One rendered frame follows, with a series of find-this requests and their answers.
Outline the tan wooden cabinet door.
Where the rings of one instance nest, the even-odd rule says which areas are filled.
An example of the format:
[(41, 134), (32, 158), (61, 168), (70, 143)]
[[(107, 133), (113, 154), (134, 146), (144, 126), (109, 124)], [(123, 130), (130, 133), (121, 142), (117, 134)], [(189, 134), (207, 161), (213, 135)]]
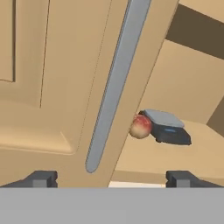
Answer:
[(179, 0), (151, 0), (101, 162), (86, 158), (129, 0), (0, 0), (0, 186), (106, 186)]

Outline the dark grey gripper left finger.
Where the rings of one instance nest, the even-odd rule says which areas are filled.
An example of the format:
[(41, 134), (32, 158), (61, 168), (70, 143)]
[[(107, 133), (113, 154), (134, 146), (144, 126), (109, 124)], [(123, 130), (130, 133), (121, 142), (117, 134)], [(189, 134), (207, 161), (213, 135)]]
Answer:
[(4, 185), (4, 187), (58, 187), (56, 171), (34, 171), (24, 179)]

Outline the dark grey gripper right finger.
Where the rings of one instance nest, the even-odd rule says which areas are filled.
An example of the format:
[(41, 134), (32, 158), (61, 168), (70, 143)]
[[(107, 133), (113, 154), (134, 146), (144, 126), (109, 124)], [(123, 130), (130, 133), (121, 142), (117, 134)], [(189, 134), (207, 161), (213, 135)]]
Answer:
[(199, 179), (189, 171), (167, 171), (166, 187), (219, 187), (212, 182)]

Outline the red and yellow peach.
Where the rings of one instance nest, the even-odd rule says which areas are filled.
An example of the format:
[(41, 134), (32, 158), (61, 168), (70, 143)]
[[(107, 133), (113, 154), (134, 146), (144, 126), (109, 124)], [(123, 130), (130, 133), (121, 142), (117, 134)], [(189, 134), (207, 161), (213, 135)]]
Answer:
[(136, 115), (131, 124), (129, 134), (137, 139), (143, 139), (151, 133), (151, 120), (144, 115)]

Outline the black kitchen scale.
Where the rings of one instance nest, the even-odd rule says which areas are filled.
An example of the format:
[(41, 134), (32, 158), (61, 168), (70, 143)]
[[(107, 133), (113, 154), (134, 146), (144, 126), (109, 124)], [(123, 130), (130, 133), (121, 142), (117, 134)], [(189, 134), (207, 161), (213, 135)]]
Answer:
[(191, 145), (191, 136), (186, 132), (185, 125), (174, 114), (155, 110), (144, 109), (139, 115), (146, 116), (152, 123), (151, 134), (158, 143)]

